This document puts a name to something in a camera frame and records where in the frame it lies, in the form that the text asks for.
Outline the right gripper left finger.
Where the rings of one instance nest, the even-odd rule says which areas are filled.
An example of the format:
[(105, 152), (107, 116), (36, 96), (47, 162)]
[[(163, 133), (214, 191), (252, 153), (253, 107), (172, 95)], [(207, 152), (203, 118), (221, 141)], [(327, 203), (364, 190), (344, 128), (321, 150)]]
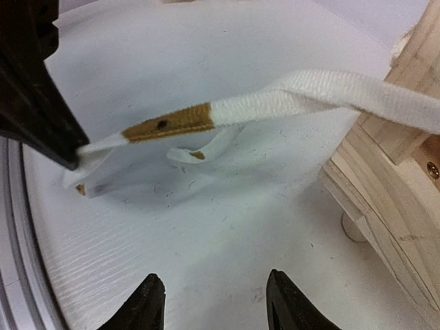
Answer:
[(163, 282), (157, 274), (149, 274), (101, 329), (163, 329), (165, 299)]

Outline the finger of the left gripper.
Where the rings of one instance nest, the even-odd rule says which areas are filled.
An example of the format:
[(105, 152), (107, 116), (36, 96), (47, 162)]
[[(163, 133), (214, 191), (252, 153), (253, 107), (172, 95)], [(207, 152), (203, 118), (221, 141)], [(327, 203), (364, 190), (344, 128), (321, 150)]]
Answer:
[(1, 2), (1, 136), (75, 170), (89, 138), (44, 63), (59, 46), (58, 15), (58, 1)]

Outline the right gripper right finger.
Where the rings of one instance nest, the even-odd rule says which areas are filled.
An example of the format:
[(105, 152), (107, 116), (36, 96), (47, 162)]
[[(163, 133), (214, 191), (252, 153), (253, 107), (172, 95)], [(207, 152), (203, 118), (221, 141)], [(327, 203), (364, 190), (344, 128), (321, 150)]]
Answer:
[(326, 318), (283, 271), (273, 269), (266, 285), (270, 330), (340, 330)]

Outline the wooden pet bed frame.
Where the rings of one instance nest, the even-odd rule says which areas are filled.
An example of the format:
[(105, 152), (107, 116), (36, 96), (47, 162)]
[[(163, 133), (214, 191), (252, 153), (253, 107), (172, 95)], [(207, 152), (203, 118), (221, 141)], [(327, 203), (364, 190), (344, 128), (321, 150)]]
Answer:
[(361, 115), (320, 178), (342, 226), (371, 244), (430, 329), (439, 328), (439, 135)]

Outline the bear print cushion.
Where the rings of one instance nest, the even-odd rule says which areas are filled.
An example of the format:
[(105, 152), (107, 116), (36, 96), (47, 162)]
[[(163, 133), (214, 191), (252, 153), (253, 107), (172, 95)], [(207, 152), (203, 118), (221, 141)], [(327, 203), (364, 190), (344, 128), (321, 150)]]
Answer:
[(120, 146), (221, 128), (196, 151), (170, 149), (172, 160), (197, 164), (218, 157), (251, 121), (284, 118), (338, 108), (372, 113), (398, 124), (439, 133), (439, 100), (416, 91), (347, 71), (295, 71), (262, 91), (198, 104), (153, 118), (80, 147), (76, 170), (66, 170), (63, 185), (75, 188)]

